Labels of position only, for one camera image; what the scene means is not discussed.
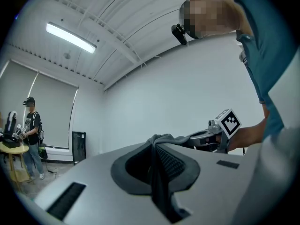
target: robotic hand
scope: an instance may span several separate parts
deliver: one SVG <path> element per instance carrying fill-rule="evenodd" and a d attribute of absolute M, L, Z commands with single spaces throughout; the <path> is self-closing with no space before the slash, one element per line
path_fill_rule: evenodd
<path fill-rule="evenodd" d="M 15 139 L 23 140 L 24 138 L 26 138 L 25 133 L 26 133 L 26 129 L 24 127 L 22 127 L 21 124 L 18 124 L 17 129 L 16 129 L 15 133 L 13 134 L 13 137 Z"/>
<path fill-rule="evenodd" d="M 190 136 L 185 144 L 195 150 L 203 150 L 218 153 L 227 153 L 230 138 L 239 130 L 241 122 L 232 109 L 226 109 L 214 120 L 209 120 L 208 128 Z M 221 136 L 221 142 L 216 140 L 217 135 Z"/>

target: ceiling light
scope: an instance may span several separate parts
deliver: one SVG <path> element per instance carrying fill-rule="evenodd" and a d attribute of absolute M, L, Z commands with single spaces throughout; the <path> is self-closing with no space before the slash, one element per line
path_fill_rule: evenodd
<path fill-rule="evenodd" d="M 61 26 L 58 26 L 52 22 L 47 23 L 46 31 L 64 39 L 70 43 L 73 43 L 74 45 L 79 46 L 80 48 L 82 48 L 90 53 L 94 53 L 95 49 L 97 48 L 96 45 L 93 45 L 86 39 L 70 32 L 69 30 L 64 29 Z"/>

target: white wall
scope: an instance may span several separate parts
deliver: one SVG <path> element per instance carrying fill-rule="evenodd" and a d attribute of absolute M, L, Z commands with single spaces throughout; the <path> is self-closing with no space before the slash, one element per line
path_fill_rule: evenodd
<path fill-rule="evenodd" d="M 104 152 L 154 134 L 188 135 L 232 108 L 243 127 L 263 119 L 235 34 L 210 37 L 163 53 L 105 92 Z"/>
<path fill-rule="evenodd" d="M 99 154 L 102 151 L 103 86 L 29 53 L 5 45 L 1 51 L 0 70 L 8 59 L 79 87 L 71 115 L 69 149 L 46 148 L 48 159 L 73 161 L 72 131 L 86 132 L 87 157 Z"/>

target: floor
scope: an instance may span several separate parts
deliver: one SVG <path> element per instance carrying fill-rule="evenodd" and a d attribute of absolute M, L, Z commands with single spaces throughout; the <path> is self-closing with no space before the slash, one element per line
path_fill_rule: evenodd
<path fill-rule="evenodd" d="M 3 163 L 3 155 L 0 155 L 0 164 L 1 164 L 2 168 L 4 169 L 4 172 L 7 174 L 10 169 L 8 157 L 6 157 L 6 164 L 4 164 Z M 32 183 L 32 182 L 30 182 L 30 183 L 21 182 L 20 183 L 22 192 L 31 199 L 34 199 L 38 195 L 38 193 L 44 187 L 46 187 L 48 184 L 50 184 L 52 181 L 54 181 L 54 179 L 58 179 L 60 176 L 62 176 L 64 173 L 66 173 L 70 168 L 73 167 L 73 164 L 58 164 L 58 163 L 42 163 L 42 164 L 43 164 L 44 172 L 45 172 L 45 178 L 43 180 L 39 179 L 39 173 L 33 167 L 33 171 L 35 173 L 34 183 Z M 19 157 L 15 157 L 14 167 L 15 167 L 15 169 L 22 169 Z"/>

